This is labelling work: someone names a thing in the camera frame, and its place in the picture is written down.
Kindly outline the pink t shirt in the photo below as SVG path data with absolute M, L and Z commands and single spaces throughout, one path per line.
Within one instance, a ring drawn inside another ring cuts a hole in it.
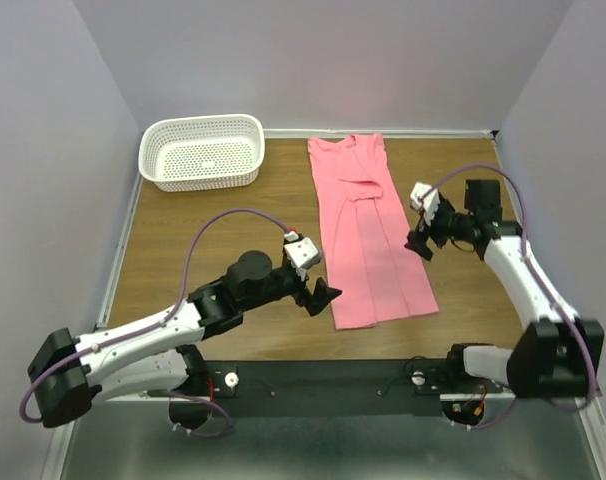
M 338 330 L 438 312 L 421 258 L 406 249 L 410 227 L 381 135 L 308 141 L 320 236 Z

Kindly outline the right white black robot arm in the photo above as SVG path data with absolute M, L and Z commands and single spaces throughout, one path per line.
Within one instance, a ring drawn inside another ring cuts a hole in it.
M 407 249 L 431 260 L 430 243 L 470 244 L 499 279 L 525 324 L 513 349 L 454 345 L 442 370 L 445 384 L 463 392 L 485 378 L 519 399 L 591 400 L 598 391 L 604 330 L 559 294 L 532 253 L 522 225 L 504 219 L 499 181 L 467 181 L 463 211 L 435 187 L 418 182 L 410 205 L 419 221 L 407 236 Z

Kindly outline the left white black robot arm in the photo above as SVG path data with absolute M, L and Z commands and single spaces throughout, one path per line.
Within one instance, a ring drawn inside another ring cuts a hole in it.
M 28 391 L 19 404 L 22 420 L 46 428 L 86 414 L 107 393 L 107 380 L 135 363 L 221 335 L 245 312 L 290 296 L 309 315 L 322 312 L 341 290 L 318 279 L 308 288 L 306 268 L 285 257 L 273 267 L 258 250 L 243 253 L 219 279 L 197 288 L 168 309 L 104 332 L 73 336 L 51 332 L 27 368 Z

